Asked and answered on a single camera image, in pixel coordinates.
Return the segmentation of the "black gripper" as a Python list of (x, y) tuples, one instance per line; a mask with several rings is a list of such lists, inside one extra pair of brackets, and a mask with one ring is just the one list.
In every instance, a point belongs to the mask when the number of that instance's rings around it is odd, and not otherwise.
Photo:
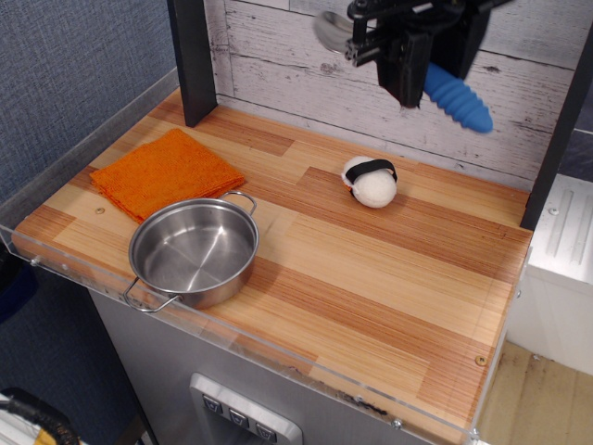
[(430, 60), (465, 79), (503, 1), (354, 1), (346, 58), (375, 60), (378, 83), (403, 108), (417, 108)]

